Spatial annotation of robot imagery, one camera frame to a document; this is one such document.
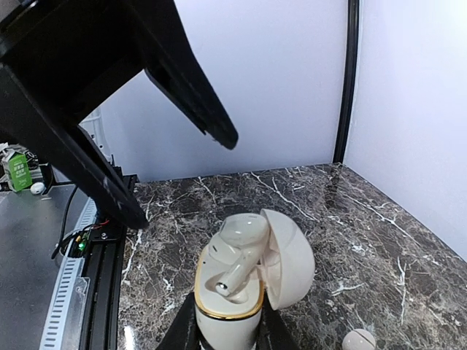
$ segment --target white backdrop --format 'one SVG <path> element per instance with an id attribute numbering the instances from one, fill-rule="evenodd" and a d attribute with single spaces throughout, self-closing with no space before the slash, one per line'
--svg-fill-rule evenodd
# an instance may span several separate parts
<path id="1" fill-rule="evenodd" d="M 345 163 L 467 259 L 467 1 L 365 0 Z"/>
<path id="2" fill-rule="evenodd" d="M 196 57 L 239 132 L 223 149 L 140 74 L 101 108 L 118 165 L 143 181 L 329 163 L 345 0 L 179 0 Z"/>

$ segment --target small white sphere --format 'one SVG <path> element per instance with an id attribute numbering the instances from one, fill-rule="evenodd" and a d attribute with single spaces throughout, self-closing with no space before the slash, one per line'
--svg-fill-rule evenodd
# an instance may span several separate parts
<path id="1" fill-rule="evenodd" d="M 33 195 L 40 195 L 45 191 L 45 185 L 43 182 L 36 182 L 35 184 L 32 184 L 29 190 Z"/>
<path id="2" fill-rule="evenodd" d="M 342 350 L 375 350 L 377 342 L 368 330 L 348 332 L 342 341 Z"/>

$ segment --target gold trim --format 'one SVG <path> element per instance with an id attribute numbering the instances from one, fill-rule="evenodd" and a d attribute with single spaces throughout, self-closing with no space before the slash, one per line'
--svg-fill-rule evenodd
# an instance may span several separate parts
<path id="1" fill-rule="evenodd" d="M 203 303 L 201 302 L 201 297 L 199 296 L 199 286 L 200 286 L 200 278 L 201 278 L 201 266 L 203 265 L 204 255 L 206 254 L 207 247 L 203 249 L 201 252 L 201 256 L 199 257 L 198 266 L 196 267 L 196 276 L 195 276 L 195 302 L 196 306 L 198 307 L 199 311 L 201 311 L 204 315 L 211 317 L 212 319 L 222 319 L 224 321 L 239 321 L 240 319 L 248 319 L 251 316 L 256 315 L 259 310 L 263 307 L 264 301 L 264 283 L 260 281 L 260 297 L 258 298 L 258 302 L 256 303 L 255 307 L 248 312 L 238 315 L 225 315 L 225 314 L 218 314 L 216 312 L 209 311 L 207 308 L 204 307 Z"/>

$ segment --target gray metal plate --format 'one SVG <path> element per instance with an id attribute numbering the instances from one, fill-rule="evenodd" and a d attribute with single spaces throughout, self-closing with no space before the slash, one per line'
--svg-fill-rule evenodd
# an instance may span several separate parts
<path id="1" fill-rule="evenodd" d="M 0 200 L 0 347 L 37 350 L 59 265 L 50 259 L 72 185 L 49 195 L 9 193 Z M 87 197 L 74 197 L 66 226 L 72 230 Z"/>
<path id="2" fill-rule="evenodd" d="M 89 198 L 74 231 L 96 222 L 96 213 L 96 204 Z M 85 259 L 68 257 L 71 246 L 58 272 L 39 350 L 75 350 L 80 346 L 88 281 L 80 277 Z"/>

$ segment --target white earbud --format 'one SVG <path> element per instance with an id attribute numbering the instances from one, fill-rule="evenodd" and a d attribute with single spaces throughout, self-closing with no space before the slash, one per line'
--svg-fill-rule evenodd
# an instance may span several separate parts
<path id="1" fill-rule="evenodd" d="M 29 190 L 33 195 L 40 195 L 45 191 L 45 185 L 42 182 L 36 182 L 35 184 L 32 184 Z"/>
<path id="2" fill-rule="evenodd" d="M 216 283 L 216 292 L 223 297 L 233 294 L 255 268 L 269 239 L 268 221 L 258 214 L 237 214 L 225 219 L 217 237 L 236 260 Z"/>

